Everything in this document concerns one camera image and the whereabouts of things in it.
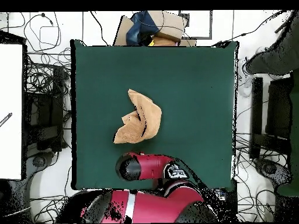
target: green table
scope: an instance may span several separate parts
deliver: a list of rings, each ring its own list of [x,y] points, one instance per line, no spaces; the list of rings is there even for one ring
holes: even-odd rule
[[[208,187],[230,187],[236,49],[235,42],[226,48],[87,47],[75,40],[73,187],[151,188],[148,180],[118,178],[116,160],[129,151],[179,157]],[[162,109],[161,126],[152,139],[114,144],[122,116],[134,111],[129,89]]]

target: tangled wires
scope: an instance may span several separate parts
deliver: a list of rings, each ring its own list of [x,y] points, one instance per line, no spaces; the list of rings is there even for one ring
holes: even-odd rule
[[[55,223],[55,218],[60,213],[60,208],[62,204],[68,199],[68,197],[63,195],[58,195],[55,197],[43,197],[43,198],[31,198],[30,202],[33,201],[49,201],[49,203],[41,209],[41,211],[36,214],[33,218],[33,223]],[[39,220],[42,214],[47,214],[50,217],[50,220]]]
[[[249,188],[249,186],[247,185],[247,180],[249,178],[249,173],[247,172],[248,168],[253,168],[255,170],[255,165],[253,163],[253,160],[250,160],[247,158],[247,156],[249,155],[249,141],[246,140],[245,138],[241,137],[241,135],[250,135],[250,134],[238,134],[237,133],[237,143],[241,144],[241,146],[237,146],[236,147],[236,152],[237,152],[237,159],[236,159],[236,165],[235,165],[235,178],[240,181],[238,182],[239,184],[244,184],[248,190],[249,195],[247,197],[242,197],[239,193],[239,197],[240,199],[238,200],[238,206],[244,206],[244,205],[248,205],[248,208],[244,208],[244,209],[240,209],[238,211],[238,216],[241,217],[241,221],[242,222],[248,222],[247,220],[245,220],[243,214],[246,215],[252,215],[254,218],[252,219],[252,222],[256,222],[256,220],[258,219],[258,217],[261,219],[261,221],[263,222],[267,222],[267,214],[270,213],[271,216],[274,218],[274,212],[271,209],[271,206],[274,205],[270,205],[268,203],[263,204],[259,199],[258,196],[262,193],[262,192],[270,192],[272,194],[274,194],[273,191],[270,190],[260,190],[256,193],[256,196],[253,197],[251,190]],[[272,150],[268,150],[264,147],[265,151],[263,154],[260,155],[261,158],[265,159],[273,159],[273,158],[278,158],[278,162],[280,160],[280,157],[284,157],[284,159],[286,160],[286,157],[280,153],[274,153],[274,151]],[[244,180],[241,178],[241,176],[239,175],[239,168],[241,168],[247,175],[247,178]]]

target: cable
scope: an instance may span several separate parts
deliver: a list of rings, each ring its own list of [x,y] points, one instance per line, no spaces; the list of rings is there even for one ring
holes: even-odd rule
[[[65,141],[64,137],[63,138],[63,141],[68,145],[68,147],[72,150],[72,147],[69,146],[69,144]]]
[[[246,109],[245,111],[242,111],[241,113],[239,113],[238,116],[236,117],[236,120],[238,119],[238,117],[239,117],[242,113],[248,111],[248,110],[251,109],[253,106],[251,106],[250,108]]]
[[[82,41],[83,41],[83,34],[84,34],[84,11],[82,11]]]
[[[47,16],[45,16],[44,13],[42,13],[42,14],[35,15],[35,16],[31,17],[31,18],[29,19],[29,21],[26,23],[23,32],[24,32],[24,36],[25,36],[25,38],[27,39],[27,41],[28,41],[28,43],[30,44],[30,46],[31,46],[31,48],[33,49],[33,51],[35,51],[35,52],[42,51],[42,52],[43,52],[43,51],[46,51],[46,50],[53,49],[53,48],[55,48],[55,47],[57,46],[58,41],[59,41],[59,37],[60,37],[60,28],[59,28],[59,24],[58,24],[58,22],[57,22],[57,17],[56,17],[56,13],[55,13],[55,12],[54,12],[54,15],[55,15],[55,19],[56,19],[56,23],[57,23],[57,27],[58,27],[58,30],[59,30],[59,31],[58,31],[58,36],[57,36],[56,44],[55,44],[53,47],[50,47],[50,48],[45,48],[45,49],[41,49],[41,50],[35,50],[35,49],[33,48],[32,44],[31,44],[30,40],[27,38],[27,35],[26,35],[26,33],[25,33],[25,30],[26,30],[26,28],[27,28],[27,25],[28,25],[34,18],[36,18],[36,17],[38,17],[38,16],[47,18],[47,19],[50,21],[50,23],[53,25],[52,20],[49,19]]]
[[[236,39],[236,38],[238,38],[238,37],[241,37],[241,36],[246,36],[247,34],[251,34],[251,33],[254,33],[255,31],[257,31],[257,29],[259,29],[265,22],[267,22],[268,20],[270,20],[271,18],[275,18],[276,16],[278,16],[278,15],[281,15],[282,13],[285,13],[285,12],[287,12],[288,10],[280,10],[280,11],[278,11],[278,12],[276,12],[276,13],[274,13],[274,14],[272,14],[271,16],[269,16],[267,19],[265,19],[254,31],[250,31],[250,32],[248,32],[248,33],[242,33],[242,34],[240,34],[240,35],[238,35],[238,36],[235,36],[235,37],[233,37],[233,38],[231,38],[231,39],[229,39],[229,40],[225,40],[225,41],[219,41],[219,42],[217,42],[217,43],[215,43],[215,44],[213,44],[213,45],[211,45],[211,47],[214,47],[214,46],[218,46],[218,45],[221,45],[221,44],[225,44],[225,43],[227,43],[227,42],[229,42],[229,41],[231,41],[231,40],[233,40],[233,39]]]
[[[56,213],[56,215],[59,214],[59,210],[57,208],[57,205],[56,205],[56,201],[57,202],[64,202],[68,197],[65,197],[63,195],[58,195],[58,196],[54,196],[54,197],[62,197],[61,199],[51,199],[50,202],[45,206],[43,207],[40,212],[38,214],[36,214],[33,218],[33,222],[34,223],[37,223],[39,217],[44,214],[44,213],[47,213],[49,215],[49,217],[51,218],[51,220],[47,220],[45,222],[51,222],[54,223],[55,220],[53,218],[53,216],[51,215],[51,211],[54,211]],[[36,199],[30,199],[30,201],[35,201],[35,200],[43,200],[43,198],[36,198]]]
[[[28,209],[31,209],[31,206],[28,207],[28,208],[26,208],[26,209],[23,209],[23,210],[21,210],[21,211],[17,211],[17,212],[15,212],[15,213],[12,213],[12,214],[9,214],[9,215],[5,215],[4,217],[7,217],[7,216],[13,216],[13,215],[22,213],[22,212],[24,212],[24,211],[27,211]]]
[[[231,31],[231,40],[234,39],[234,24],[235,24],[235,11],[232,10],[232,31]]]
[[[259,192],[257,193],[257,195],[255,196],[255,204],[256,204],[256,205],[258,205],[258,196],[259,196],[259,194],[260,194],[260,193],[263,193],[264,191],[268,191],[268,192],[272,193],[272,194],[275,196],[275,193],[274,193],[273,191],[268,190],[268,189],[264,189],[264,190],[262,190],[262,191],[259,191]],[[263,220],[263,222],[267,222],[266,220],[264,220],[264,219],[261,217],[258,208],[257,208],[257,212],[258,212],[258,214],[259,214],[259,217]]]
[[[68,184],[68,178],[67,178],[67,182],[65,184],[65,187],[64,187],[64,194],[65,196],[67,197],[67,184]]]
[[[3,28],[1,28],[0,30],[3,30],[3,29],[7,29],[7,32],[8,32],[8,29],[10,28],[10,29],[15,29],[16,27],[23,27],[24,25],[25,25],[25,17],[24,17],[24,15],[23,15],[23,13],[22,12],[20,12],[20,14],[22,15],[22,17],[23,17],[23,24],[21,25],[21,26],[15,26],[15,27],[9,27],[9,25],[7,25],[7,27],[3,27]]]
[[[102,36],[102,40],[106,43],[107,46],[109,46],[108,43],[106,42],[106,40],[104,40],[104,38],[103,38],[103,28],[102,28],[102,25],[99,23],[99,21],[97,20],[97,18],[95,17],[95,15],[91,11],[90,11],[90,13],[93,16],[93,18],[95,18],[96,22],[100,25],[100,33],[101,33],[101,36]]]

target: tan cloth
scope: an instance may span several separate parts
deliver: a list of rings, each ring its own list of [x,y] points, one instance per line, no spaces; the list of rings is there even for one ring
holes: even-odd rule
[[[141,93],[128,90],[128,96],[135,105],[136,111],[122,117],[124,126],[115,134],[115,144],[136,144],[150,139],[159,131],[162,111],[151,99]]]

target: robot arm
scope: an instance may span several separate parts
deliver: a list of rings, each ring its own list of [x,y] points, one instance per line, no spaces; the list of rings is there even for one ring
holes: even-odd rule
[[[189,178],[169,156],[135,152],[125,153],[118,159],[116,173],[127,181]]]

